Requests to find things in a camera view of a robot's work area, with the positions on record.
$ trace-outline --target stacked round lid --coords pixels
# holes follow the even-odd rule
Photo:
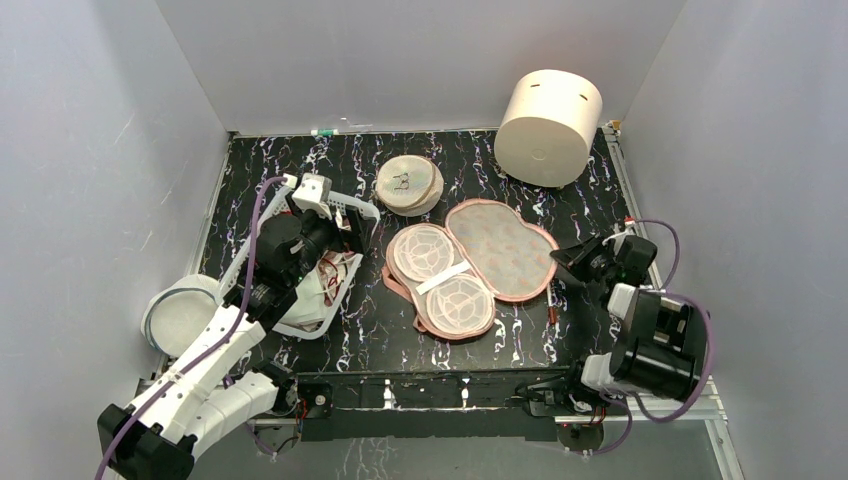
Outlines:
[[[418,155],[390,159],[377,172],[377,198],[392,212],[415,217],[429,212],[445,188],[436,165]]]
[[[454,264],[454,247],[443,231],[417,225],[396,239],[394,263],[416,282],[427,281]],[[473,275],[458,274],[425,294],[427,316],[442,332],[463,335],[485,327],[494,315],[492,293]]]

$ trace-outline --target white elastic band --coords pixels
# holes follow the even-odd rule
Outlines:
[[[471,264],[468,263],[468,260],[463,260],[452,267],[442,270],[426,282],[422,283],[421,285],[418,285],[417,287],[415,287],[415,291],[418,292],[418,295],[424,295],[430,290],[445,283],[451,277],[459,275],[460,273],[468,270],[469,268],[471,268]]]

